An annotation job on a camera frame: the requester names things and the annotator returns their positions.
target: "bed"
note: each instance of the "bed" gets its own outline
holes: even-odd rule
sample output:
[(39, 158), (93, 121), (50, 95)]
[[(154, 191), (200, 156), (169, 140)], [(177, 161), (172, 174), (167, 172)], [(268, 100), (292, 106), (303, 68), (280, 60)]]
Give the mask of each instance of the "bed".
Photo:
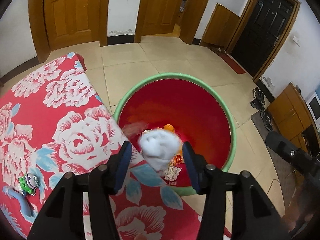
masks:
[[(84, 59), (72, 52), (35, 70), (0, 98), (0, 208), (23, 238), (65, 172), (92, 171), (126, 140), (85, 70)], [(26, 197), (31, 215), (10, 194), (19, 190), (18, 178), (26, 173), (39, 180), (36, 194)], [(150, 240), (196, 239), (201, 221), (136, 149), (111, 206), (123, 240), (138, 234)], [(85, 194), (83, 212), (86, 239), (92, 239)]]

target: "black floor mat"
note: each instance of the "black floor mat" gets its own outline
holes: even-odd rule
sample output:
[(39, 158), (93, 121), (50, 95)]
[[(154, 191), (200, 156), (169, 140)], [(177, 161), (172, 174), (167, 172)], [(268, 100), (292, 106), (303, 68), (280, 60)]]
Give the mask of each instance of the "black floor mat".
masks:
[[(268, 134), (268, 130), (264, 127), (263, 121), (260, 116), (260, 112), (256, 112), (251, 116), (251, 120), (256, 126), (258, 132), (260, 133), (263, 141), (265, 141), (266, 136)], [(276, 154), (273, 150), (268, 148), (268, 152), (271, 156), (271, 160), (273, 165), (275, 166), (280, 186), (282, 190), (284, 207), (287, 210), (289, 203), (292, 199), (292, 195), (295, 189), (295, 177), (294, 173), (290, 174), (293, 171), (292, 166), (284, 161), (278, 154)]]

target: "wooden cabinet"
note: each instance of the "wooden cabinet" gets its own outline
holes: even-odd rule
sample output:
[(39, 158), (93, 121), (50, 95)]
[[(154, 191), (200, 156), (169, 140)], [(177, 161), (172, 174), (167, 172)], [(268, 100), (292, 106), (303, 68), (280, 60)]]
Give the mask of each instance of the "wooden cabinet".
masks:
[(302, 148), (301, 133), (312, 124), (312, 118), (306, 103), (292, 83), (270, 104), (268, 110), (279, 132)]

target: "wall switch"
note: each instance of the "wall switch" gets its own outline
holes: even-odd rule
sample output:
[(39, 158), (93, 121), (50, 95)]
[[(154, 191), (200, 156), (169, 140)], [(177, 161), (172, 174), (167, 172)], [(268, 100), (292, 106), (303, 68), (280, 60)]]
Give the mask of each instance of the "wall switch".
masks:
[(295, 44), (297, 44), (300, 47), (300, 41), (296, 36), (294, 36), (292, 40), (294, 41)]

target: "black shoe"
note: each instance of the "black shoe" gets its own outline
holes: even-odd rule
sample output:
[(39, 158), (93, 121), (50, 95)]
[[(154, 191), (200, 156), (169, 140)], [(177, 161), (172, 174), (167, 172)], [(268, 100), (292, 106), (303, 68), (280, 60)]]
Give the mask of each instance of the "black shoe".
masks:
[(254, 100), (250, 101), (250, 105), (253, 108), (258, 109), (259, 111), (264, 111), (264, 106), (263, 106), (262, 102), (259, 101), (258, 99), (254, 99)]
[(267, 111), (260, 112), (260, 116), (261, 116), (261, 118), (263, 120), (264, 127), (268, 131), (272, 131), (273, 128), (272, 128), (272, 125), (271, 125), (271, 116), (270, 116), (269, 112), (267, 112)]
[(255, 88), (254, 90), (252, 90), (252, 94), (254, 99), (258, 99), (262, 102), (263, 105), (266, 104), (266, 102), (264, 101), (264, 92), (262, 92), (259, 88)]

